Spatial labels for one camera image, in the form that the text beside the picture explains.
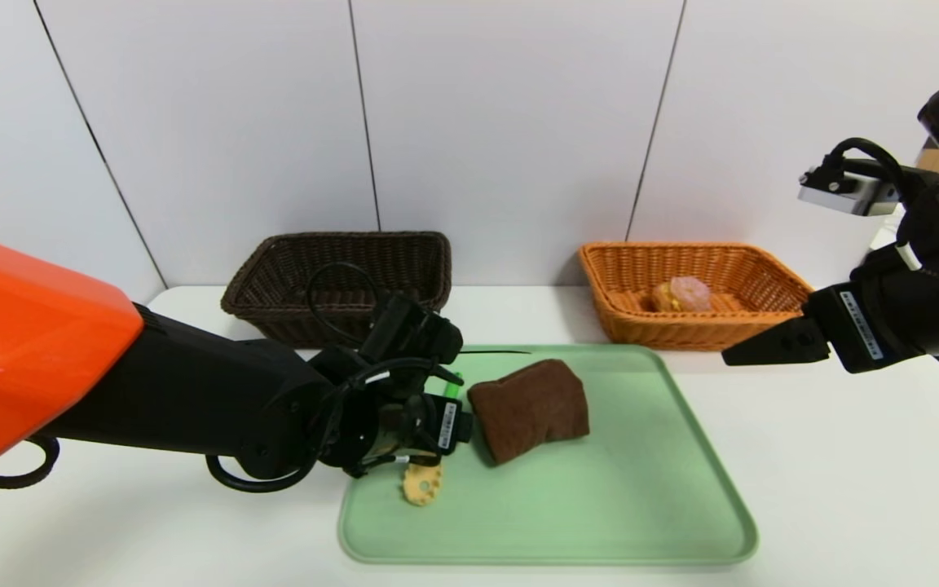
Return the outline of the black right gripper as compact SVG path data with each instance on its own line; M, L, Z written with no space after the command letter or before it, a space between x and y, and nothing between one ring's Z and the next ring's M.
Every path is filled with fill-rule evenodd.
M724 364L820 363L831 356L828 343L850 373L939 356L939 268L866 263L813 291L804 314L724 349Z

